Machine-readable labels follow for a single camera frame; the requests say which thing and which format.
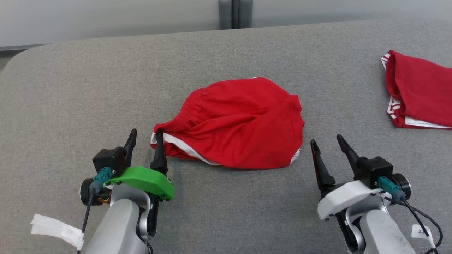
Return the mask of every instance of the white tape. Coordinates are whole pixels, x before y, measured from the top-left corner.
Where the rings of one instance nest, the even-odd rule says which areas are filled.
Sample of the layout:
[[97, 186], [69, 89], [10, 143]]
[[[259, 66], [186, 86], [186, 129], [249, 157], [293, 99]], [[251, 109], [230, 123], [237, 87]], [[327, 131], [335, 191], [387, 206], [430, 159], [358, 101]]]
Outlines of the white tape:
[[63, 239], [67, 243], [81, 250], [83, 247], [82, 230], [63, 223], [62, 221], [35, 214], [31, 223], [31, 233], [33, 235], [49, 235]]
[[427, 226], [425, 227], [425, 230], [427, 231], [428, 236], [426, 236], [426, 234], [422, 230], [421, 225], [414, 224], [411, 228], [411, 237], [427, 239], [430, 242], [432, 248], [436, 248], [435, 243], [433, 242], [432, 232]]

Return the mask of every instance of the red fabric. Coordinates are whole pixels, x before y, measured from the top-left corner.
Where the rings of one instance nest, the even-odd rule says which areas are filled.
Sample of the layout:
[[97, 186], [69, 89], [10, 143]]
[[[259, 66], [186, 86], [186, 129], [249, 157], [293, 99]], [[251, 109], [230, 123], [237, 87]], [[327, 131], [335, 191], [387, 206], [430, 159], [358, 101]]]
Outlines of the red fabric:
[[426, 128], [405, 124], [405, 116], [452, 126], [452, 69], [390, 50], [386, 86], [400, 101], [394, 124], [402, 128]]
[[[154, 132], [161, 129], [223, 166], [281, 168], [303, 143], [300, 112], [298, 96], [268, 79], [227, 80], [192, 92], [180, 113], [157, 124]], [[170, 156], [195, 159], [171, 143], [165, 150]]]

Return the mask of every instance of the teal connector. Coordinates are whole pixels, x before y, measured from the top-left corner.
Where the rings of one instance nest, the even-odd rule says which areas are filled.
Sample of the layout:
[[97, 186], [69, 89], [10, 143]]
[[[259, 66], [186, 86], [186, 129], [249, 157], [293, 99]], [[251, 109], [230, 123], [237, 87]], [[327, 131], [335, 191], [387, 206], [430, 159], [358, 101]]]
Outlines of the teal connector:
[[97, 173], [96, 177], [94, 177], [93, 182], [89, 185], [89, 189], [90, 190], [94, 189], [94, 193], [99, 193], [104, 183], [110, 180], [112, 176], [113, 173], [111, 171], [111, 168], [103, 167], [99, 171], [99, 173]]
[[386, 191], [387, 193], [391, 194], [392, 198], [397, 203], [402, 203], [402, 199], [406, 198], [405, 192], [403, 192], [399, 188], [399, 186], [397, 186], [395, 183], [393, 183], [387, 177], [382, 176], [378, 179], [378, 187], [380, 187], [380, 189]]

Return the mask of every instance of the floor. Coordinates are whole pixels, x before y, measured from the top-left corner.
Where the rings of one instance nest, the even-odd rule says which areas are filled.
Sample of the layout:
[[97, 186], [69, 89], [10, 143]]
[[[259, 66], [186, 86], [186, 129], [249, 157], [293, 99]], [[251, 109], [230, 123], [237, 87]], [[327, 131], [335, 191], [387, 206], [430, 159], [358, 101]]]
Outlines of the floor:
[[0, 75], [6, 64], [23, 50], [0, 51]]

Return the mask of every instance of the gray fabric tablecloth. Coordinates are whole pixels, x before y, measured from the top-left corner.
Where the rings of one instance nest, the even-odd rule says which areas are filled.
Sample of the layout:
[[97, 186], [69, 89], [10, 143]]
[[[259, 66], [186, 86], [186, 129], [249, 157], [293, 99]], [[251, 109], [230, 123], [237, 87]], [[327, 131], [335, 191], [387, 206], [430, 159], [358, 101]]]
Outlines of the gray fabric tablecloth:
[[[38, 213], [82, 226], [79, 187], [95, 175], [100, 149], [122, 146], [135, 127], [132, 165], [148, 165], [153, 126], [172, 119], [189, 93], [263, 76], [300, 96], [300, 157], [263, 171], [168, 158], [176, 198], [160, 206], [156, 254], [347, 253], [336, 221], [318, 218], [309, 147], [315, 138], [336, 181], [349, 181], [336, 134], [410, 180], [411, 204], [443, 226], [440, 252], [451, 253], [452, 132], [394, 128], [380, 61], [394, 49], [452, 66], [451, 42], [451, 23], [388, 20], [99, 38], [20, 53], [0, 76], [0, 252], [75, 253], [60, 239], [31, 235], [30, 221]], [[91, 209], [87, 240], [106, 210]], [[390, 212], [425, 252], [428, 242], [410, 237], [408, 209]]]

